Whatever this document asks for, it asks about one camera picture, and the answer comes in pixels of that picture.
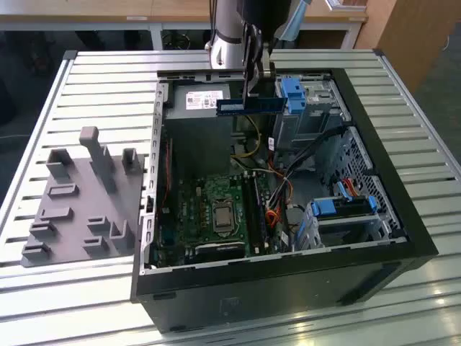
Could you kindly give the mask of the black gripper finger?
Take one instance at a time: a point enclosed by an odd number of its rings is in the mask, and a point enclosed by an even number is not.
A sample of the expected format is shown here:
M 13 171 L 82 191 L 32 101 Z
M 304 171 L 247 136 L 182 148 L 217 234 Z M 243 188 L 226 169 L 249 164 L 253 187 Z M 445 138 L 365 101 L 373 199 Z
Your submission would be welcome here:
M 254 78 L 251 80 L 250 97 L 273 97 L 276 73 L 274 64 L 270 60 L 269 43 L 264 42 L 259 31 L 259 57 L 256 59 Z
M 256 59 L 259 57 L 259 29 L 255 25 L 244 22 L 243 26 L 243 108 L 246 109 L 246 101 L 251 90 L 250 83 L 254 78 Z

